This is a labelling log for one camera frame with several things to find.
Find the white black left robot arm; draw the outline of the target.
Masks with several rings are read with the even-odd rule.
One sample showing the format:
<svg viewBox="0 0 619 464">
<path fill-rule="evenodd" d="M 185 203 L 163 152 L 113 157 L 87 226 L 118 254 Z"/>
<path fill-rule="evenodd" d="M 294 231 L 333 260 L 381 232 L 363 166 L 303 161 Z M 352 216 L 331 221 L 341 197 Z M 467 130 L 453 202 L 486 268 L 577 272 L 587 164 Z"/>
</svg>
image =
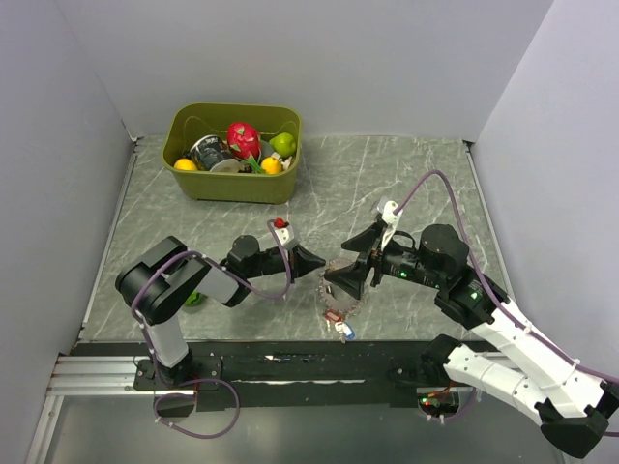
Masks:
<svg viewBox="0 0 619 464">
<path fill-rule="evenodd" d="M 192 351 L 178 312 L 197 293 L 224 306 L 241 303 L 253 278 L 286 274 L 286 281 L 326 265 L 326 260 L 294 242 L 262 250 L 252 235 L 237 237 L 219 263 L 212 263 L 173 236 L 149 249 L 115 280 L 147 343 L 157 377 L 179 389 L 192 376 Z"/>
</svg>

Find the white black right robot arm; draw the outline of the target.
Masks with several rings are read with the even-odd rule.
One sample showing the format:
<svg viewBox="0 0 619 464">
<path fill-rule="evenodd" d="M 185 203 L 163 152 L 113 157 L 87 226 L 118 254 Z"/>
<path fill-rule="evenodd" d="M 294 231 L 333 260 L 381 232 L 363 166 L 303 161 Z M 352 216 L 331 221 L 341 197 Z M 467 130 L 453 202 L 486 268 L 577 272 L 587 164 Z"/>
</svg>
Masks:
<svg viewBox="0 0 619 464">
<path fill-rule="evenodd" d="M 426 227 L 413 246 L 393 241 L 379 219 L 343 248 L 358 254 L 325 278 L 354 299 L 365 284 L 392 276 L 435 289 L 435 305 L 450 319 L 490 343 L 515 364 L 493 362 L 446 335 L 423 355 L 433 385 L 467 384 L 514 407 L 541 428 L 563 453 L 582 459 L 607 435 L 618 409 L 618 384 L 587 373 L 521 313 L 499 286 L 468 263 L 469 247 L 448 224 Z"/>
</svg>

